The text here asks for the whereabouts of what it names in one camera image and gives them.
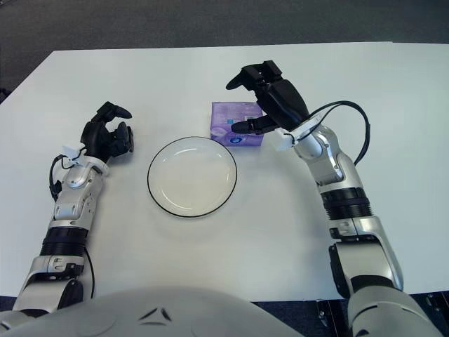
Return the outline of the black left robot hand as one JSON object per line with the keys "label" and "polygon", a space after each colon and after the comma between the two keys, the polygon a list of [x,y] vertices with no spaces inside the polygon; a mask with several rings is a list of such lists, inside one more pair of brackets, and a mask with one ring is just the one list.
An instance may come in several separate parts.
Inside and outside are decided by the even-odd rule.
{"label": "black left robot hand", "polygon": [[107,101],[85,125],[81,134],[81,143],[86,148],[87,156],[107,163],[111,157],[133,152],[133,131],[130,126],[122,121],[114,131],[108,131],[106,124],[115,118],[131,119],[132,114]]}

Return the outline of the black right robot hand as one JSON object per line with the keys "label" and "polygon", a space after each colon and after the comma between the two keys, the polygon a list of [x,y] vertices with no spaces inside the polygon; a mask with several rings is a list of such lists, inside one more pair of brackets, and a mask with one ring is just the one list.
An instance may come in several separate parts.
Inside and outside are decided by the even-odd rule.
{"label": "black right robot hand", "polygon": [[240,86],[255,94],[265,115],[233,124],[234,133],[261,135],[277,128],[292,131],[309,116],[302,96],[272,60],[242,67],[226,89]]}

